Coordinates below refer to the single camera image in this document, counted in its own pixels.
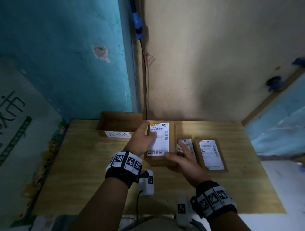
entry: wristband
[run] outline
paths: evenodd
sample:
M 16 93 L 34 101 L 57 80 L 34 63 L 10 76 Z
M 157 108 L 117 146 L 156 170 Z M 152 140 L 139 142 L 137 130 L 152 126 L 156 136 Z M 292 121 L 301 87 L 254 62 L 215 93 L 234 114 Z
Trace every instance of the wristband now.
M 214 181 L 204 181 L 196 187 L 196 196 L 191 198 L 193 210 L 200 218 L 210 223 L 226 212 L 237 213 L 236 204 L 227 191 Z
M 139 182 L 141 163 L 142 160 L 131 152 L 118 152 L 111 158 L 106 168 L 105 179 L 108 177 L 117 178 L 127 184 L 128 189 L 130 189 L 133 182 Z

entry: blue wall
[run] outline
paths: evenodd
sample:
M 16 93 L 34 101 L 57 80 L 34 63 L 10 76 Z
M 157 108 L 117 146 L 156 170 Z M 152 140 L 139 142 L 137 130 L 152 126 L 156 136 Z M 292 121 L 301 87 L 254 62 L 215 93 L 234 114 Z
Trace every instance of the blue wall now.
M 305 74 L 246 132 L 259 156 L 305 153 Z
M 128 9 L 119 2 L 121 13 L 118 0 L 0 0 L 0 56 L 15 59 L 67 120 L 137 112 Z M 93 46 L 105 46 L 110 63 Z

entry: person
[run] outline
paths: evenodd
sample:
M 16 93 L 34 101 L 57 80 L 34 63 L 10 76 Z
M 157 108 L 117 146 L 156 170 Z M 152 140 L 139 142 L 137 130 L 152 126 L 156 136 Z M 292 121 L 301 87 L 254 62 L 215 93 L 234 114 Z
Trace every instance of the person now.
M 140 157 L 155 140 L 156 134 L 145 135 L 149 123 L 143 123 L 134 132 L 123 151 Z M 212 182 L 207 172 L 202 169 L 192 157 L 188 148 L 180 141 L 182 155 L 165 153 L 164 156 L 176 163 L 170 170 L 180 172 L 194 188 L 205 182 Z M 117 231 L 125 207 L 129 186 L 115 177 L 107 177 L 89 202 L 72 222 L 69 231 Z M 249 231 L 250 229 L 236 212 L 227 211 L 209 221 L 212 231 Z M 136 224 L 132 230 L 182 230 L 177 221 L 159 217 Z

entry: wooden table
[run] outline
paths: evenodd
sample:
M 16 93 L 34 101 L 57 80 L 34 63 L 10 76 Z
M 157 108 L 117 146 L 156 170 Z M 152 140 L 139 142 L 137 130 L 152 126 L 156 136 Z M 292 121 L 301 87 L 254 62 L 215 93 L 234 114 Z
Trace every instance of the wooden table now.
M 128 139 L 100 137 L 97 120 L 73 120 L 42 188 L 33 213 L 78 214 L 104 180 L 110 158 Z M 241 123 L 176 121 L 178 138 L 217 138 L 229 172 L 213 177 L 237 204 L 239 213 L 286 213 Z M 180 173 L 154 173 L 155 193 L 139 199 L 140 214 L 176 214 L 177 198 L 195 195 Z M 128 192 L 124 214 L 135 214 L 137 184 Z

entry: beige wall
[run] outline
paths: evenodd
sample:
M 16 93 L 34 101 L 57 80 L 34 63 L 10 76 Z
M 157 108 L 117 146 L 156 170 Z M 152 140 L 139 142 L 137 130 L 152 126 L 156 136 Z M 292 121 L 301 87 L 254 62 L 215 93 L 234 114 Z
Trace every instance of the beige wall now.
M 304 1 L 146 0 L 141 8 L 154 56 L 148 119 L 240 121 L 268 96 L 266 80 L 286 79 L 305 53 Z

